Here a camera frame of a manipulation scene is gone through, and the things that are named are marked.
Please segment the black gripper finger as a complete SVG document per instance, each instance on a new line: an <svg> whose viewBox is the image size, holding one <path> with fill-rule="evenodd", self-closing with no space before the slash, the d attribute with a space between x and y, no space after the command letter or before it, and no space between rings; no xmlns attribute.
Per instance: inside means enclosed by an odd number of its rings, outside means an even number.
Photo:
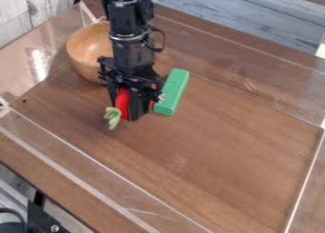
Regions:
<svg viewBox="0 0 325 233"><path fill-rule="evenodd" d="M129 114L132 121L137 121L149 112L150 101L152 99L146 90L134 87L130 89Z"/></svg>
<svg viewBox="0 0 325 233"><path fill-rule="evenodd" d="M109 93L112 97L113 107L116 107L116 101L118 96L118 85L116 83L109 84Z"/></svg>

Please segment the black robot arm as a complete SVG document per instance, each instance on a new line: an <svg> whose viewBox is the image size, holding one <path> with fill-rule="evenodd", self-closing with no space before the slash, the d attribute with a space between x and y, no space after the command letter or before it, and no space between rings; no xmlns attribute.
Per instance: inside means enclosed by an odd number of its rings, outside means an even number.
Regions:
<svg viewBox="0 0 325 233"><path fill-rule="evenodd" d="M152 25L156 17L153 0L102 0L112 28L113 57L100 56L100 78L106 81L113 107L122 118L137 121L164 98L164 78L154 70L156 45L153 34L161 29Z"/></svg>

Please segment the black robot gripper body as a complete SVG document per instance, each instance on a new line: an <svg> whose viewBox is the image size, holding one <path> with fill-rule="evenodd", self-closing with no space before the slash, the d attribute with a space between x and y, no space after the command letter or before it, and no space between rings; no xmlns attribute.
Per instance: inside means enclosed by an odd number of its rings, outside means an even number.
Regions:
<svg viewBox="0 0 325 233"><path fill-rule="evenodd" d="M113 57L101 56L101 78L108 85L116 83L118 89L138 88L149 92L150 99L162 99L164 78L154 70L156 53L164 47L156 47L156 40L150 35L112 36Z"/></svg>

